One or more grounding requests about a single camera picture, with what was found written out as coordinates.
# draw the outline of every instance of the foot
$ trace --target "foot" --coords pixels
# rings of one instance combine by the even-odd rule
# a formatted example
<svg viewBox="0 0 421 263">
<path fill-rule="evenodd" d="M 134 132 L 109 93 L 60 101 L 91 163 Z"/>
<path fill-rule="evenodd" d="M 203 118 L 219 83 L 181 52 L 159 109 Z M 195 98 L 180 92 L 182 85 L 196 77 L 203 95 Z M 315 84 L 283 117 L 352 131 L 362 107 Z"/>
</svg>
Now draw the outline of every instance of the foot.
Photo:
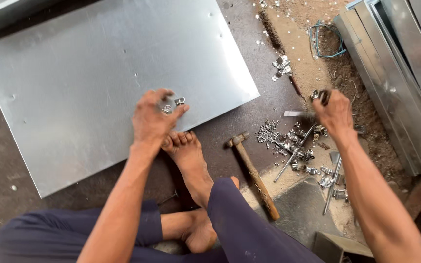
<svg viewBox="0 0 421 263">
<path fill-rule="evenodd" d="M 207 171 L 202 146 L 194 132 L 171 131 L 162 149 L 175 161 L 194 202 L 207 209 L 214 181 Z"/>
<path fill-rule="evenodd" d="M 186 243 L 192 253 L 206 252 L 213 247 L 217 234 L 212 228 L 207 212 L 203 208 L 190 213 L 193 218 L 193 224 L 183 232 L 181 240 Z"/>
</svg>

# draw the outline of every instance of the person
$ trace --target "person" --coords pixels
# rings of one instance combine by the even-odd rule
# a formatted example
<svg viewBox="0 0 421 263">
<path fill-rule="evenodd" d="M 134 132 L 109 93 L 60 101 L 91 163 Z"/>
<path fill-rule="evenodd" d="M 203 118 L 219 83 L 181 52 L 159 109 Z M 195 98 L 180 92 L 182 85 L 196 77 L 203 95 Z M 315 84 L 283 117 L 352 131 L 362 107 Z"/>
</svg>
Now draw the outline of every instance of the person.
<svg viewBox="0 0 421 263">
<path fill-rule="evenodd" d="M 0 229 L 0 263 L 322 262 L 260 218 L 240 194 L 235 177 L 212 180 L 196 134 L 171 130 L 189 106 L 178 106 L 171 115 L 157 107 L 172 94 L 148 91 L 138 102 L 131 154 L 103 209 L 30 212 L 10 220 Z M 338 146 L 349 198 L 376 261 L 421 263 L 421 235 L 360 146 L 349 99 L 333 90 L 327 106 L 315 99 L 313 108 Z M 200 209 L 160 215 L 155 202 L 142 201 L 160 148 L 178 165 Z M 221 247 L 211 249 L 217 237 Z M 149 248 L 171 239 L 184 240 L 192 253 Z"/>
</svg>

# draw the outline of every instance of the wooden hammer handle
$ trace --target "wooden hammer handle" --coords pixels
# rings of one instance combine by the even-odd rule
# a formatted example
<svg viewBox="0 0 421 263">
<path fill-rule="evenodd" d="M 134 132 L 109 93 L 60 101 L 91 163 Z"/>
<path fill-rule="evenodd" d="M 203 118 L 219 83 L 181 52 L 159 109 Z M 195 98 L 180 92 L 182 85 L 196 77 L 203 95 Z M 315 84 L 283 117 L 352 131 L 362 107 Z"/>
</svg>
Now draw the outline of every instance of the wooden hammer handle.
<svg viewBox="0 0 421 263">
<path fill-rule="evenodd" d="M 277 211 L 276 206 L 274 205 L 274 202 L 272 201 L 272 198 L 270 197 L 266 186 L 261 180 L 261 177 L 259 176 L 258 170 L 256 170 L 256 167 L 254 167 L 253 162 L 249 158 L 248 153 L 246 152 L 245 148 L 241 143 L 238 143 L 235 145 L 235 148 L 237 148 L 238 152 L 240 153 L 241 158 L 243 159 L 243 162 L 246 165 L 246 168 L 249 171 L 249 175 L 251 175 L 251 178 L 254 181 L 254 184 L 258 188 L 258 191 L 261 194 L 261 198 L 266 205 L 267 209 L 269 210 L 270 216 L 275 221 L 280 218 L 279 212 Z"/>
</svg>

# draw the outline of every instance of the forearm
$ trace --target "forearm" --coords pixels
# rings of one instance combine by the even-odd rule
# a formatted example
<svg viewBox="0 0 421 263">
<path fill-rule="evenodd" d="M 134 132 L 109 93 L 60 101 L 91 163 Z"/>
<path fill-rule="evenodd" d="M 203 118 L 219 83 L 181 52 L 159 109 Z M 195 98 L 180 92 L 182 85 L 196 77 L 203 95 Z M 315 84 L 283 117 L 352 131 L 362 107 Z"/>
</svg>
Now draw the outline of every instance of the forearm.
<svg viewBox="0 0 421 263">
<path fill-rule="evenodd" d="M 421 262 L 421 235 L 412 218 L 360 146 L 355 131 L 336 140 L 348 195 L 377 262 Z"/>
<path fill-rule="evenodd" d="M 141 211 L 144 186 L 156 152 L 132 145 L 116 185 L 110 193 L 78 262 L 127 262 L 131 256 Z"/>
</svg>

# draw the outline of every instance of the blue wire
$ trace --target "blue wire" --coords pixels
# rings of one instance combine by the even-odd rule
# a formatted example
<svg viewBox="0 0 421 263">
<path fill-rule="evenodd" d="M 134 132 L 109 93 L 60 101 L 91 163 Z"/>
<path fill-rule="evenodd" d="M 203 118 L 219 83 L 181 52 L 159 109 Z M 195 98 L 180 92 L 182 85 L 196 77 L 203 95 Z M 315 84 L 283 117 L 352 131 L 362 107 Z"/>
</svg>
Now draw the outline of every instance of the blue wire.
<svg viewBox="0 0 421 263">
<path fill-rule="evenodd" d="M 321 55 L 321 53 L 319 53 L 319 40 L 318 40 L 318 36 L 319 36 L 319 27 L 320 26 L 327 27 L 327 29 L 329 29 L 332 32 L 334 32 L 339 37 L 339 39 L 341 40 L 341 44 L 339 45 L 339 48 L 337 49 L 337 53 L 336 54 L 334 54 L 334 55 Z M 312 40 L 312 37 L 313 37 L 313 28 L 316 28 L 316 43 L 314 43 L 314 44 L 316 44 L 316 47 L 315 47 L 314 50 L 316 51 L 316 55 L 318 55 L 318 57 L 336 57 L 336 56 L 339 56 L 340 54 L 344 53 L 345 51 L 347 51 L 342 46 L 342 43 L 343 43 L 342 36 L 341 36 L 341 33 L 337 30 L 337 28 L 332 27 L 332 26 L 329 26 L 329 25 L 326 25 L 326 24 L 322 24 L 322 23 L 319 22 L 319 20 L 318 20 L 318 22 L 314 26 L 310 27 L 310 43 L 312 43 L 312 46 L 313 46 L 313 40 Z"/>
</svg>

